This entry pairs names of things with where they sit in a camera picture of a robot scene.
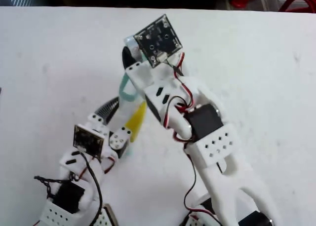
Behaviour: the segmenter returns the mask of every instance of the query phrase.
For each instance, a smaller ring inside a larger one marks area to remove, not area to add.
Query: white servo bracket
[[[236,150],[240,139],[233,125],[228,123],[189,145],[196,149],[201,167],[206,168]]]

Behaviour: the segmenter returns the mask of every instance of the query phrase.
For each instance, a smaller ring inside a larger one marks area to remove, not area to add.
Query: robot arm
[[[172,49],[166,49],[161,44],[163,40],[159,39],[165,32],[155,30],[163,31],[160,25],[164,28],[171,25],[166,16],[162,17],[162,24],[159,21],[161,18],[134,36],[145,55],[151,54],[153,46],[149,44],[159,41],[160,46],[154,48],[156,53],[154,51],[152,56],[148,56],[148,61],[136,62],[128,67],[127,75],[161,125],[175,131],[175,140],[186,143],[185,152],[198,170],[222,225],[239,225],[235,212],[239,189],[253,198],[259,211],[269,218],[269,225],[272,225],[271,222],[281,225],[265,184],[240,152],[242,142],[222,103],[203,82],[182,75],[184,53],[168,54]],[[177,41],[172,45],[179,48],[178,38],[175,33],[171,34],[173,41]],[[218,169],[219,161],[226,162],[224,173]]]
[[[88,116],[74,131],[74,147],[61,158],[58,180],[35,178],[47,187],[47,200],[37,226],[117,226],[101,188],[104,175],[137,137],[146,103],[116,131],[109,122],[118,110],[115,98]]]

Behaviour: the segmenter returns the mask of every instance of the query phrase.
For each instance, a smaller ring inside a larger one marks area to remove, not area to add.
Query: wire
[[[190,89],[179,79],[179,77],[177,76],[177,73],[181,76],[183,76],[183,73],[182,73],[182,63],[183,63],[183,60],[184,60],[184,56],[185,56],[185,53],[182,52],[180,54],[180,59],[179,61],[177,62],[177,65],[174,66],[172,64],[169,63],[168,60],[165,61],[165,63],[167,65],[169,65],[172,69],[173,69],[173,75],[174,77],[181,83],[182,87],[186,90],[186,92],[188,93],[189,97],[190,97],[190,103],[189,105],[187,105],[187,107],[185,108],[182,108],[181,111],[184,112],[186,109],[192,107],[194,105],[194,100],[193,100],[193,94],[192,92],[190,91]]]
[[[223,171],[222,171],[222,169],[221,169],[221,166],[219,166],[219,162],[216,162],[216,165],[217,165],[219,171],[221,172],[221,174],[223,174]]]
[[[189,158],[191,164],[192,164],[192,167],[193,167],[193,171],[194,171],[194,182],[193,182],[193,185],[190,187],[190,189],[187,191],[187,193],[185,194],[184,196],[184,199],[183,199],[183,204],[184,204],[184,207],[189,210],[189,211],[192,211],[192,212],[202,212],[202,213],[206,213],[208,214],[209,216],[211,216],[217,223],[219,223],[219,225],[222,226],[222,224],[218,221],[218,219],[215,218],[215,216],[209,211],[209,210],[204,210],[204,209],[194,209],[194,208],[191,208],[191,207],[188,207],[187,204],[186,204],[186,199],[187,199],[187,196],[189,195],[189,193],[192,191],[192,189],[194,188],[195,184],[197,183],[197,173],[196,173],[196,169],[194,167],[194,164],[193,164],[193,161],[191,159],[191,157],[187,154],[187,157]]]
[[[184,98],[182,98],[182,97],[180,97],[180,96],[178,96],[178,95],[173,96],[173,97],[169,100],[169,102],[168,102],[168,104],[167,104],[166,114],[165,114],[164,120],[163,120],[163,126],[164,126],[165,128],[168,128],[168,124],[169,124],[169,107],[170,107],[170,103],[171,103],[171,101],[174,100],[175,98],[181,99],[181,100],[184,102],[185,106],[187,106],[187,102],[184,100]]]
[[[94,219],[92,220],[92,222],[91,222],[90,225],[89,225],[89,226],[93,226],[94,223],[97,221],[97,219],[98,219],[98,217],[99,217],[99,214],[101,213],[101,210],[102,210],[102,204],[103,204],[102,193],[101,193],[101,189],[100,189],[100,185],[99,185],[99,183],[98,183],[98,180],[97,180],[97,178],[96,178],[96,176],[95,176],[95,174],[94,174],[92,168],[90,167],[89,161],[87,160],[86,156],[85,156],[82,152],[81,152],[80,154],[81,154],[81,156],[84,158],[85,163],[86,163],[86,165],[87,165],[87,169],[88,169],[89,173],[91,174],[91,176],[92,176],[92,178],[93,178],[93,180],[94,180],[94,182],[95,182],[95,185],[96,185],[96,187],[97,187],[98,194],[99,194],[99,199],[100,199],[99,209],[98,209],[96,215],[94,216]]]
[[[49,183],[68,183],[71,182],[72,180],[75,180],[74,174],[69,175],[69,179],[63,179],[63,180],[58,180],[58,179],[50,179],[50,178],[43,178],[41,176],[34,176],[35,180],[39,180],[41,183],[43,183],[46,186],[46,191],[47,191],[47,197],[49,198],[54,198],[55,195],[51,193],[51,187]]]
[[[40,223],[40,220],[37,221],[35,224],[33,224],[33,226],[36,226],[36,225],[38,225],[39,223]]]
[[[183,140],[183,139],[180,139],[180,138],[178,138],[177,137],[177,132],[176,131],[174,131],[173,132],[173,139],[175,140],[175,141],[177,141],[177,142],[181,142],[181,143],[188,143],[188,142],[190,142],[190,141],[192,141],[192,138],[190,138],[190,139],[187,139],[187,140]]]
[[[112,160],[113,163],[108,169],[104,170],[104,174],[107,174],[115,165],[115,159],[112,156],[109,156],[108,159]]]

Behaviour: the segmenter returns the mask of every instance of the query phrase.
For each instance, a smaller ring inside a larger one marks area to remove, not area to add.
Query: black cable
[[[220,226],[223,226],[212,214],[207,213],[207,212],[205,212],[205,211],[202,210],[202,209],[191,209],[191,208],[189,208],[189,207],[187,206],[187,204],[186,204],[187,196],[189,195],[189,193],[192,191],[192,189],[194,188],[194,186],[195,186],[196,183],[197,183],[197,173],[196,173],[196,169],[195,169],[195,167],[194,167],[193,161],[192,161],[191,157],[190,157],[188,154],[187,154],[187,157],[189,158],[189,160],[190,160],[190,162],[191,162],[191,164],[192,164],[192,167],[193,167],[194,182],[193,182],[192,186],[190,187],[190,189],[187,191],[187,193],[186,193],[185,196],[184,196],[184,199],[183,199],[184,207],[185,207],[187,210],[189,210],[189,211],[191,210],[191,211],[193,211],[193,212],[203,212],[203,213],[206,213],[206,214],[208,214],[209,216],[211,216]]]
[[[166,63],[167,65],[169,65],[169,66],[170,66],[176,73],[178,73],[180,76],[183,76],[183,73],[182,73],[182,71],[180,70],[179,67],[176,67],[176,66],[172,65],[168,60],[166,60],[165,63]]]
[[[102,204],[103,204],[102,193],[101,193],[101,189],[100,189],[100,185],[99,185],[99,183],[98,183],[98,180],[97,180],[97,178],[96,178],[96,176],[95,176],[95,174],[94,174],[92,168],[90,167],[89,161],[87,160],[87,158],[86,158],[86,156],[84,155],[84,153],[80,153],[80,154],[81,154],[81,156],[84,158],[85,163],[86,163],[86,165],[87,165],[87,169],[88,169],[89,173],[91,174],[91,176],[92,176],[92,178],[93,178],[93,180],[94,180],[94,182],[95,182],[95,185],[96,185],[96,187],[97,187],[98,194],[99,194],[99,199],[100,199],[99,209],[98,209],[96,215],[94,216],[94,219],[92,220],[92,222],[91,222],[90,225],[89,225],[89,226],[93,226],[94,223],[97,221],[99,215],[101,214]]]
[[[217,165],[219,171],[221,172],[221,174],[223,174],[223,171],[222,171],[222,169],[221,169],[221,166],[219,166],[219,163],[218,163],[218,162],[216,162],[216,165]]]
[[[47,197],[49,197],[49,198],[54,198],[55,197],[55,195],[53,195],[51,193],[51,187],[50,187],[49,183],[60,183],[61,184],[61,183],[71,182],[72,180],[76,181],[74,173],[71,173],[69,175],[69,179],[63,179],[63,180],[43,178],[41,176],[34,176],[34,179],[40,181],[41,183],[43,183],[46,186]]]

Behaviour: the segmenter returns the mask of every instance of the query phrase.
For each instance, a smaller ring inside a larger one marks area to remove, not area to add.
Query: white plastic part
[[[205,210],[202,205],[195,207],[195,209]],[[210,215],[204,212],[192,212],[190,215],[197,216],[198,220],[189,217],[186,226],[220,226]]]
[[[47,200],[40,220],[49,226],[76,226],[82,214],[70,214]]]
[[[234,133],[233,127],[228,126],[228,130]],[[232,141],[235,140],[237,138],[234,134]],[[227,168],[223,174],[220,173],[216,164],[211,164],[212,160],[207,160],[210,158],[209,152],[202,151],[195,145],[188,145],[187,153],[192,157],[193,163],[212,198],[213,209],[223,225],[238,226],[235,205],[239,189],[248,194],[258,209],[269,219],[272,219],[276,226],[282,225],[277,207],[265,184],[237,150],[237,145],[225,157]]]
[[[231,154],[240,146],[240,140],[232,124],[226,124],[189,145],[196,149],[198,164],[205,168]]]
[[[73,155],[73,153],[78,153],[78,149],[75,147],[71,148],[69,151],[67,151],[61,160],[59,161],[59,164],[63,166],[65,169],[67,169],[69,172],[73,172],[77,176],[80,176],[83,170],[86,168],[86,163],[81,156],[81,154]],[[87,160],[90,162],[92,160],[92,156],[88,154],[84,154],[87,158]],[[67,164],[67,162],[74,160],[74,163]]]
[[[146,61],[143,63],[137,62],[125,70],[136,90],[143,98],[145,98],[144,89],[154,83],[151,69],[149,62]]]
[[[129,143],[132,132],[126,127],[122,127],[110,137],[110,146],[114,150],[120,150],[126,143]]]
[[[104,208],[102,208],[101,214],[99,215],[97,221],[94,223],[94,226],[112,226],[109,216]]]
[[[169,61],[172,61],[171,63],[175,65],[179,57],[180,53],[177,53],[172,56]],[[143,98],[147,97],[147,99],[151,101],[154,109],[156,109],[155,116],[159,116],[161,124],[163,124],[167,112],[168,102],[163,103],[163,99],[166,95],[169,95],[168,100],[173,96],[180,96],[185,99],[187,103],[190,101],[187,91],[181,82],[175,79],[173,69],[167,64],[162,63],[152,69],[148,62],[135,63],[126,69],[126,73],[141,96]],[[195,77],[178,77],[191,91],[196,104],[212,104],[218,110],[222,121],[227,121],[223,105],[220,100],[210,92],[207,85]],[[157,95],[159,88],[162,88],[162,93]],[[181,138],[189,139],[192,135],[191,127],[183,118],[182,114],[174,107],[177,102],[179,102],[179,99],[174,99],[168,109],[168,126],[174,129]]]

